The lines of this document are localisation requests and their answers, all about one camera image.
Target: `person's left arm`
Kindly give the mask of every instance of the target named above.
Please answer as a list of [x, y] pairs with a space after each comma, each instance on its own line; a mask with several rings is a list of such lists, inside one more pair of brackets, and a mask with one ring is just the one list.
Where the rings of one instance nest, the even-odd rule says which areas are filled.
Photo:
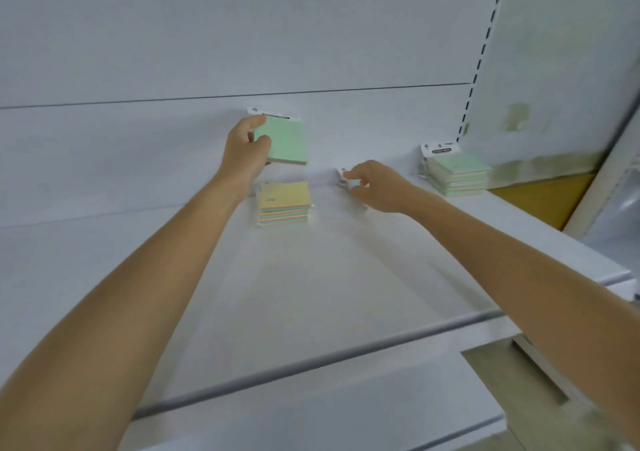
[[220, 169], [31, 351], [0, 390], [0, 448], [114, 450], [220, 234], [264, 167], [264, 116], [229, 133]]

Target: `person's right arm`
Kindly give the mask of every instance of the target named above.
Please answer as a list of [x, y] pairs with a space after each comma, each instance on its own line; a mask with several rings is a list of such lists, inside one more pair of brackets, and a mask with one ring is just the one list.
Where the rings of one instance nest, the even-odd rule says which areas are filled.
[[603, 286], [377, 161], [344, 174], [367, 205], [427, 229], [546, 358], [640, 448], [640, 313]]

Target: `yellow surface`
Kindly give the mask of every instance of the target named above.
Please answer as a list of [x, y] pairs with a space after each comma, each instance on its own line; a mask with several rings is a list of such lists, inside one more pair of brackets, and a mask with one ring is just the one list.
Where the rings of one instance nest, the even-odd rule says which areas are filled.
[[267, 183], [260, 190], [260, 209], [303, 207], [311, 204], [307, 181], [295, 183]]
[[489, 191], [562, 230], [594, 177], [595, 173], [583, 173]]

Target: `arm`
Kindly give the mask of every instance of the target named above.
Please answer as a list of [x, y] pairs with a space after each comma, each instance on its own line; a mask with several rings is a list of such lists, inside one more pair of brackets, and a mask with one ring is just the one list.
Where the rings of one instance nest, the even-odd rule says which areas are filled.
[[640, 446], [640, 313], [529, 245], [367, 161], [344, 174], [373, 208], [427, 229], [556, 368]]
[[116, 449], [271, 140], [229, 133], [218, 173], [64, 317], [0, 391], [0, 448]]

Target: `person's right hand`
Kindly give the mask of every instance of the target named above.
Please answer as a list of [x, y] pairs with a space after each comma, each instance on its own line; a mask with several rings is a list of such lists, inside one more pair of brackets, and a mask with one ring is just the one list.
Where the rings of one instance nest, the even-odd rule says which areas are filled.
[[359, 179], [360, 186], [351, 188], [351, 195], [380, 211], [406, 212], [412, 192], [419, 189], [389, 166], [377, 161], [358, 164], [343, 176], [346, 179]]

